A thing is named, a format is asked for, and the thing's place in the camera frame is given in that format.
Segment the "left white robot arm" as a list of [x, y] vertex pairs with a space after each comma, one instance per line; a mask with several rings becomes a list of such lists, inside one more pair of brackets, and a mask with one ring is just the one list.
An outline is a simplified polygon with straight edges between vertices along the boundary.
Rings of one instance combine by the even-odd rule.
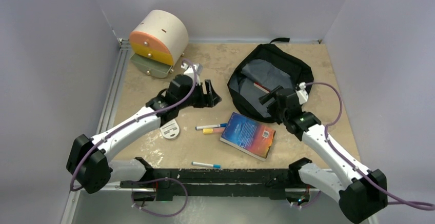
[[[148, 187], [153, 174], [146, 161], [114, 158], [140, 137], [175, 119], [181, 109], [212, 108], [221, 100], [210, 80], [200, 83], [187, 75], [177, 75], [167, 89], [127, 120], [91, 138], [82, 134], [74, 140], [66, 165], [72, 174], [70, 190], [85, 189], [92, 194], [117, 181], [133, 181], [141, 188]], [[75, 182], [80, 184], [78, 188], [74, 187]]]

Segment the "black student backpack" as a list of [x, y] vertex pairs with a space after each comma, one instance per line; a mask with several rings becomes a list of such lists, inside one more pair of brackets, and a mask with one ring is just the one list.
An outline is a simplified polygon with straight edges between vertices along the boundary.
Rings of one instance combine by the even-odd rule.
[[311, 67], [301, 59], [281, 50], [274, 43], [288, 43], [289, 38], [279, 37], [268, 44], [258, 45], [234, 70], [227, 87], [237, 111], [253, 120], [273, 123], [267, 107], [259, 102], [266, 93], [256, 88], [259, 83], [270, 91], [277, 86], [294, 91], [301, 82], [314, 81]]

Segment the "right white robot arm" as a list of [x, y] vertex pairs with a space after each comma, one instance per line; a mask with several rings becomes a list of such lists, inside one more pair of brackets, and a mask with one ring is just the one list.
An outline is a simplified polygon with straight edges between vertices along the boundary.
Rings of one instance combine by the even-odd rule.
[[349, 221], [361, 223], [387, 207], [386, 176], [356, 160], [329, 135], [314, 114], [303, 111], [302, 105], [307, 101], [304, 83], [297, 90], [277, 86], [259, 98], [274, 122], [283, 124], [289, 133], [312, 148], [332, 170], [327, 172], [307, 162], [290, 170], [288, 180], [296, 187], [305, 183], [319, 189], [338, 203]]

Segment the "blue orange book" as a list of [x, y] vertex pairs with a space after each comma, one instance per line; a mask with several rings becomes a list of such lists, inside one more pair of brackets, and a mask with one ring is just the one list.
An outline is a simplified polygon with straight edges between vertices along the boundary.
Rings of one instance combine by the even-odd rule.
[[232, 113], [220, 141], [265, 161], [272, 147], [276, 130], [238, 113]]

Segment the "red colourful booklet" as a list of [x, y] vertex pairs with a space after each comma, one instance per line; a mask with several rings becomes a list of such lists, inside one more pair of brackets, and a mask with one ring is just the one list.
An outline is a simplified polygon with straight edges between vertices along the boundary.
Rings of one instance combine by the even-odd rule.
[[258, 88], [259, 90], [265, 92], [265, 93], [269, 93], [270, 90], [265, 88], [264, 86], [260, 85], [259, 83], [254, 82], [253, 85]]

